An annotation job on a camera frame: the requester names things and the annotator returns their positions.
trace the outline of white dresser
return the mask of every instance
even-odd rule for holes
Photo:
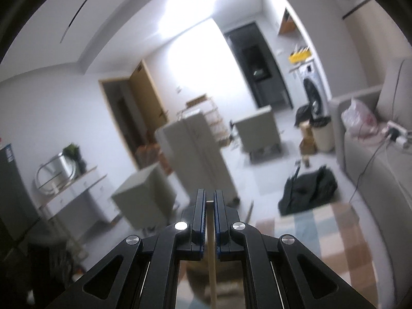
[[[114,191],[108,177],[101,177],[97,167],[94,167],[48,200],[41,210],[44,217],[50,220],[74,199],[86,194],[100,219],[110,223],[119,214],[119,209],[111,198]]]
[[[115,191],[109,179],[105,175],[89,189],[91,202],[100,219],[106,223],[112,222],[120,213],[117,205],[112,200]]]

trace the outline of wooden door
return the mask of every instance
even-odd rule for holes
[[[144,61],[131,75],[129,85],[148,129],[149,142],[153,142],[154,132],[168,122],[168,117]]]

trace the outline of metal screw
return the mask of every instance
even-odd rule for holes
[[[295,242],[295,239],[291,235],[286,235],[282,237],[282,241],[286,245],[292,245]]]
[[[246,225],[245,225],[244,223],[242,223],[242,222],[236,222],[236,223],[233,223],[232,227],[233,227],[235,230],[242,231],[242,230],[244,230],[244,229],[246,228]]]
[[[137,237],[136,235],[131,235],[131,236],[129,236],[129,237],[126,238],[126,242],[127,242],[129,245],[135,245],[135,244],[137,244],[139,241],[140,241],[140,238]]]
[[[180,221],[175,224],[176,230],[185,230],[189,225],[186,222]]]

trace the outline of black bag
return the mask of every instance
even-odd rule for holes
[[[278,208],[282,216],[294,214],[329,203],[337,189],[337,182],[329,168],[293,176],[286,181],[283,198]]]
[[[330,116],[323,116],[319,118],[312,118],[309,123],[312,128],[323,128],[332,121]]]
[[[296,111],[295,127],[298,127],[302,122],[312,120],[312,106],[304,105]]]

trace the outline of checkered rug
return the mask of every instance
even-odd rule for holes
[[[282,218],[257,222],[261,233],[294,235],[318,258],[379,308],[377,277],[359,218],[349,204],[333,203]],[[244,308],[242,266],[216,262],[218,308]],[[178,309],[210,308],[207,254],[200,262],[181,262]]]
[[[255,227],[263,234],[291,234],[336,274],[379,307],[377,274],[359,218],[349,204],[327,204],[313,210],[263,220]]]

